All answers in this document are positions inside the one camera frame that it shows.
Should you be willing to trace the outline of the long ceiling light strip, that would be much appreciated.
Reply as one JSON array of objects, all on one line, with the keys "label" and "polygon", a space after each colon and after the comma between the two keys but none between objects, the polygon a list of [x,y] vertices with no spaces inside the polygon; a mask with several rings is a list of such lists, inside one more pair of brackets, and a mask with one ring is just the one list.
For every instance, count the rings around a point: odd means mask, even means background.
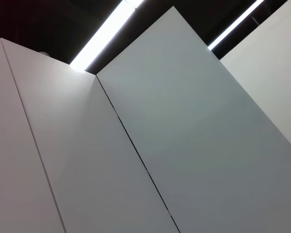
[{"label": "long ceiling light strip", "polygon": [[223,41],[234,29],[236,29],[264,0],[256,0],[247,10],[245,10],[230,26],[228,26],[209,46],[213,50],[221,41]]},{"label": "long ceiling light strip", "polygon": [[143,1],[121,0],[97,32],[73,59],[70,66],[75,70],[85,71],[102,53]]}]

